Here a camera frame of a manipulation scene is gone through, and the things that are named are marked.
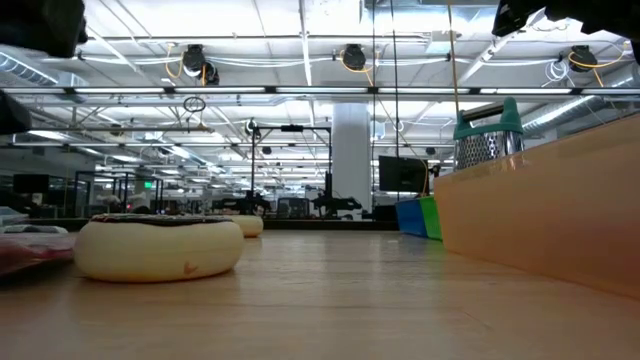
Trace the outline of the blue plastic bin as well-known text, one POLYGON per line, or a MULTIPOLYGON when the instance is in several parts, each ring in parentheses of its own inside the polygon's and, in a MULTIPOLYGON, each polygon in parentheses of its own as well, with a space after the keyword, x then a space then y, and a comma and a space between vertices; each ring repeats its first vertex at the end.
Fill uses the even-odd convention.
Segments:
POLYGON ((420 201, 402 200, 395 204, 399 231, 403 234, 427 238, 427 230, 420 201))

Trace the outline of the red snack packet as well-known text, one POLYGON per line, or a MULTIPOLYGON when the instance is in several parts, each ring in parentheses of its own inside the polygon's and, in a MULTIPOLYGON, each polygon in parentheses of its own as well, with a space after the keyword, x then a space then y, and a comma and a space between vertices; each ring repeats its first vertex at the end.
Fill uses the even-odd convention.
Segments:
POLYGON ((0 226, 0 276, 45 262, 70 260, 76 236, 57 226, 0 226))

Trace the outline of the orange plastic bin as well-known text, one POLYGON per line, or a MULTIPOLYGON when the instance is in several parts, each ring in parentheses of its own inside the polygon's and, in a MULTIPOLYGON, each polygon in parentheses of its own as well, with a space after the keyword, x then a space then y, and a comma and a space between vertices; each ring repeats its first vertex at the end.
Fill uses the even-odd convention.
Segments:
POLYGON ((447 250, 640 300, 640 114, 440 177, 447 250))

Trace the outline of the green plastic bin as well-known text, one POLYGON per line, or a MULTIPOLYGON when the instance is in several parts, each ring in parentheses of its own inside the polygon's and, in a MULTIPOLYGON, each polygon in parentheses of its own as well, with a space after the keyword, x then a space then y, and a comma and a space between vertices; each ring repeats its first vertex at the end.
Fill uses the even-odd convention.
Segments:
POLYGON ((429 239, 442 240, 438 208, 434 196, 419 199, 425 230, 429 239))

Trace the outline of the black background rig frame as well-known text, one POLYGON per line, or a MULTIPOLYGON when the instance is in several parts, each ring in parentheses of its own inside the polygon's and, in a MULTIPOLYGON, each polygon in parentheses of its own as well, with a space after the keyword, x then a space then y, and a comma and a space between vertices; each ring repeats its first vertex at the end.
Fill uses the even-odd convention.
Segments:
POLYGON ((322 137, 318 134, 319 131, 326 131, 328 133, 328 142, 324 143, 324 146, 328 148, 328 168, 325 171, 325 188, 327 191, 332 191, 332 166, 333 166, 333 140, 330 127, 317 127, 317 126, 304 126, 296 124, 285 124, 280 126, 258 126, 254 121, 251 121, 253 125, 251 129, 251 176, 250 176, 250 190, 247 192, 247 196, 251 199, 255 199, 255 175, 256 175, 256 148, 259 143, 265 140, 274 130, 284 133, 301 133, 310 131, 316 135, 320 140, 322 137))

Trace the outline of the small black monitor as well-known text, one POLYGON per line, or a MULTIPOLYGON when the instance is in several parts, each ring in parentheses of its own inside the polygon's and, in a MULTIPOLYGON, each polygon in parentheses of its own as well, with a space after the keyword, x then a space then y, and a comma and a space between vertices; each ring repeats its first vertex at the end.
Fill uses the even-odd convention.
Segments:
POLYGON ((14 174, 12 188, 15 193, 47 193, 50 176, 47 174, 14 174))

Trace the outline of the white pillar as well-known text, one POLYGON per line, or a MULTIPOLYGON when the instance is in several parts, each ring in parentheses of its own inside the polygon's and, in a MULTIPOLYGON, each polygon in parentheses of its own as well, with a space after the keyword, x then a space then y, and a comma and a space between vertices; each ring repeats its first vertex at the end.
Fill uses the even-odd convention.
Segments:
POLYGON ((366 103, 338 103, 332 118, 332 191, 340 198, 353 197, 362 211, 371 211, 370 114, 366 103))

